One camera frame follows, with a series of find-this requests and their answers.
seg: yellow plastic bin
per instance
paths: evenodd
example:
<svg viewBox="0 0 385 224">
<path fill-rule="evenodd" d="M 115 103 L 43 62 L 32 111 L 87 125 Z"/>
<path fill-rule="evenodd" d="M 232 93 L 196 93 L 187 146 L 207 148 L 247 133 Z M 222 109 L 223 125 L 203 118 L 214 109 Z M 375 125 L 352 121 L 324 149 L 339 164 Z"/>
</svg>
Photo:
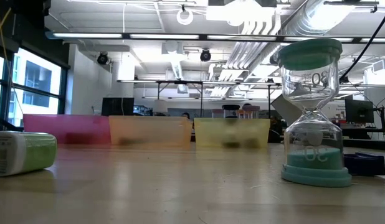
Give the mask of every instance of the yellow plastic bin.
<svg viewBox="0 0 385 224">
<path fill-rule="evenodd" d="M 197 147 L 267 148 L 269 119 L 195 118 Z"/>
<path fill-rule="evenodd" d="M 190 147 L 192 122 L 184 117 L 110 116 L 113 145 L 133 149 Z"/>
</svg>

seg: workbench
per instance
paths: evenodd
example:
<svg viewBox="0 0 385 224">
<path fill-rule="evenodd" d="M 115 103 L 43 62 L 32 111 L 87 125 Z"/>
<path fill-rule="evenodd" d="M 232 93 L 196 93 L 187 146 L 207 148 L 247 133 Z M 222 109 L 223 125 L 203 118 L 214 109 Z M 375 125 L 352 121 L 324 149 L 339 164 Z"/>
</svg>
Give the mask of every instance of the workbench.
<svg viewBox="0 0 385 224">
<path fill-rule="evenodd" d="M 345 153 L 366 151 L 345 148 Z M 385 151 L 369 151 L 385 156 Z M 280 178 L 268 149 L 61 147 L 42 171 L 0 178 L 0 224 L 385 223 L 385 176 L 323 188 Z"/>
</svg>

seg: black monitor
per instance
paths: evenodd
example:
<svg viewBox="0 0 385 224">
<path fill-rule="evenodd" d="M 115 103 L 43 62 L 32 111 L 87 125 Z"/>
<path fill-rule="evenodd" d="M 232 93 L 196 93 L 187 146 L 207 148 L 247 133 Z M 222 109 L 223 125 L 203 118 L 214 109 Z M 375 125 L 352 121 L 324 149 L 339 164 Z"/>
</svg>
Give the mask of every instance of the black monitor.
<svg viewBox="0 0 385 224">
<path fill-rule="evenodd" d="M 133 106 L 135 104 L 134 98 L 120 98 L 120 97 L 105 97 L 103 98 L 103 106 L 101 115 L 133 115 Z"/>
<path fill-rule="evenodd" d="M 346 121 L 374 123 L 374 108 L 370 101 L 345 100 Z"/>
</svg>

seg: hourglass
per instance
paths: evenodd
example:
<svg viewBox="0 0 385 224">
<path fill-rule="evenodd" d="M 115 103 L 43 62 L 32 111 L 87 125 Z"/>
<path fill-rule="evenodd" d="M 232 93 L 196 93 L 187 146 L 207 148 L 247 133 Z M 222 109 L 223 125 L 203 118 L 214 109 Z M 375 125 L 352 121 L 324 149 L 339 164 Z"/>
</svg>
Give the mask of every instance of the hourglass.
<svg viewBox="0 0 385 224">
<path fill-rule="evenodd" d="M 351 176 L 343 162 L 342 131 L 320 111 L 339 91 L 341 42 L 304 40 L 278 53 L 283 97 L 302 115 L 284 133 L 282 178 L 322 187 L 346 187 Z"/>
</svg>

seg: hourglass base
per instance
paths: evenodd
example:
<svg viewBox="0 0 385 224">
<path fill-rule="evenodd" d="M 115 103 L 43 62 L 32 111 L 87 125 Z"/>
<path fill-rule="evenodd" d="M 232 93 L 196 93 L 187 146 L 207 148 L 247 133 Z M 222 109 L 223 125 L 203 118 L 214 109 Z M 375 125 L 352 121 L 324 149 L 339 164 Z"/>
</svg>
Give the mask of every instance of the hourglass base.
<svg viewBox="0 0 385 224">
<path fill-rule="evenodd" d="M 298 184 L 318 187 L 348 187 L 352 176 L 347 168 L 342 169 L 310 169 L 283 165 L 281 178 Z"/>
</svg>

